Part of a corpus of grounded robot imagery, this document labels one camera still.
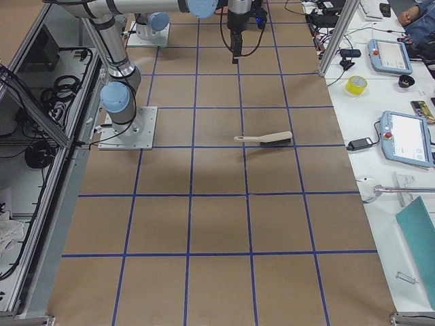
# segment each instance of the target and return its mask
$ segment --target blue joint cap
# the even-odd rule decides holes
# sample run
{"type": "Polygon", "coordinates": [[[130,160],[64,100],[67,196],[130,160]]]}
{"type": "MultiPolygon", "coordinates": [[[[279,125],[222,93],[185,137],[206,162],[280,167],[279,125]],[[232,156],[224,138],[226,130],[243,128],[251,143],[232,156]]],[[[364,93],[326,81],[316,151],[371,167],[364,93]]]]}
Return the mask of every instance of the blue joint cap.
{"type": "Polygon", "coordinates": [[[130,90],[123,83],[112,81],[101,89],[100,99],[108,112],[119,113],[130,101],[130,90]]]}
{"type": "Polygon", "coordinates": [[[169,24],[169,15],[166,12],[154,12],[148,18],[148,24],[153,31],[163,31],[169,24]]]}
{"type": "Polygon", "coordinates": [[[218,0],[188,0],[189,11],[200,19],[213,15],[217,6],[218,0]]]}

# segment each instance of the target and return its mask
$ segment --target touchscreen display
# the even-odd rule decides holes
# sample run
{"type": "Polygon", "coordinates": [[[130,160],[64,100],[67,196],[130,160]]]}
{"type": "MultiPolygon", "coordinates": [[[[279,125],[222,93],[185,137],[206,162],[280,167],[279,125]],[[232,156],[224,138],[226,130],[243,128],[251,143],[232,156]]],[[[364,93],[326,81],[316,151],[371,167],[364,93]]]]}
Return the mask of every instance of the touchscreen display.
{"type": "Polygon", "coordinates": [[[391,133],[394,140],[393,154],[400,158],[428,161],[421,120],[392,114],[391,122],[391,133]]]}
{"type": "Polygon", "coordinates": [[[395,69],[407,69],[405,59],[403,57],[402,48],[397,43],[377,42],[381,64],[384,67],[395,69]]]}

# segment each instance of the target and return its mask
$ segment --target white table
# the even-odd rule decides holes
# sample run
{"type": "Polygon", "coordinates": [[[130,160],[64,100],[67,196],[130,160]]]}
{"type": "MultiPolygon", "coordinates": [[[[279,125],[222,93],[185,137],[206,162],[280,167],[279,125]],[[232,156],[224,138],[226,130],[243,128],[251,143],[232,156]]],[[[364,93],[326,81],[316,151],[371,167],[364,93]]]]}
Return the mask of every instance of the white table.
{"type": "MultiPolygon", "coordinates": [[[[357,10],[352,21],[349,24],[348,31],[345,34],[346,38],[340,43],[340,48],[354,48],[361,51],[361,57],[353,58],[355,65],[348,71],[344,72],[341,79],[349,79],[353,75],[359,75],[365,79],[398,79],[398,75],[392,73],[379,73],[372,67],[368,56],[368,42],[371,39],[382,39],[386,41],[397,41],[401,37],[400,33],[387,33],[385,31],[403,31],[403,27],[399,24],[397,16],[391,11],[391,18],[383,18],[380,22],[367,22],[363,19],[361,13],[357,10]]],[[[326,79],[335,80],[340,77],[343,72],[340,66],[341,57],[339,54],[332,60],[331,65],[326,72],[326,79]]],[[[413,73],[411,76],[414,79],[432,79],[428,69],[422,62],[412,62],[413,73]]]]}
{"type": "MultiPolygon", "coordinates": [[[[410,102],[423,100],[435,113],[430,101],[435,97],[435,81],[431,78],[417,79],[417,83],[406,90],[399,88],[395,79],[370,79],[363,94],[354,96],[345,89],[346,79],[329,87],[336,116],[346,143],[354,139],[370,137],[377,140],[373,124],[384,111],[413,114],[410,102]]],[[[435,137],[435,127],[430,127],[435,137]]],[[[356,179],[370,177],[378,184],[394,186],[393,173],[412,175],[413,187],[435,187],[435,170],[417,168],[385,159],[381,146],[349,152],[356,179]]],[[[429,212],[435,212],[435,194],[422,195],[429,212]]],[[[396,221],[396,213],[402,210],[397,194],[383,194],[370,204],[365,204],[366,214],[381,258],[389,290],[398,312],[433,312],[418,271],[413,263],[405,239],[396,221]],[[410,284],[396,278],[401,272],[419,283],[410,284]]]]}

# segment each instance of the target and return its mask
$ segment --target metal clip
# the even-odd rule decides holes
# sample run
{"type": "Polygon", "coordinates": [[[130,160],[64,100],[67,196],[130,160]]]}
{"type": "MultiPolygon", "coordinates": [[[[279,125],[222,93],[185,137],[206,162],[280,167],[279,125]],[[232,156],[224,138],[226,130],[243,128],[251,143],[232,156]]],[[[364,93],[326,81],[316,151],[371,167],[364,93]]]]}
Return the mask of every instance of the metal clip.
{"type": "Polygon", "coordinates": [[[410,277],[402,272],[397,272],[396,278],[399,278],[400,280],[404,280],[405,282],[408,282],[410,284],[418,283],[415,277],[410,277]]]}

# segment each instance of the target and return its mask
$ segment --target power adapter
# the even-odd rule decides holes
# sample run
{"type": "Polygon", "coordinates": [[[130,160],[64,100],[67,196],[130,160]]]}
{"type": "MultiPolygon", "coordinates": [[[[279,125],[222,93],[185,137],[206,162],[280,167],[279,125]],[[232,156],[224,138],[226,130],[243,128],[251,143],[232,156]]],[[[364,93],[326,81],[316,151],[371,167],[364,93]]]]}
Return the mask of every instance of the power adapter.
{"type": "Polygon", "coordinates": [[[370,138],[361,138],[350,141],[349,144],[347,144],[346,149],[348,151],[359,151],[360,149],[370,148],[373,145],[374,143],[370,138]]]}

